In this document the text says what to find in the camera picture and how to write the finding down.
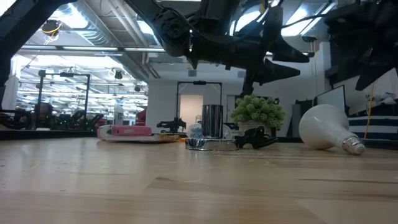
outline black robotic arm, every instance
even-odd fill
[[[243,27],[237,36],[230,36],[227,33],[239,0],[202,0],[200,10],[186,16],[153,0],[126,0],[126,3],[153,28],[168,54],[186,56],[194,69],[199,60],[225,65],[227,70],[231,67],[246,69],[242,95],[252,93],[254,82],[262,85],[300,74],[297,69],[266,59],[268,52],[273,54],[274,60],[309,62],[306,55],[282,38],[281,6],[270,7],[267,14],[259,16],[259,22],[255,20]]]

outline light bulb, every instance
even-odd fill
[[[348,131],[348,118],[332,105],[318,105],[302,117],[298,131],[303,142],[316,149],[340,147],[352,155],[365,152],[362,140]]]

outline metal bowl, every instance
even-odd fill
[[[199,151],[236,151],[235,140],[186,138],[185,148]]]

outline wooden tabletop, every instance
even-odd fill
[[[398,151],[2,141],[0,223],[398,223]]]

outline stainless steel cup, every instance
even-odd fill
[[[223,105],[203,105],[201,133],[205,138],[223,138]]]

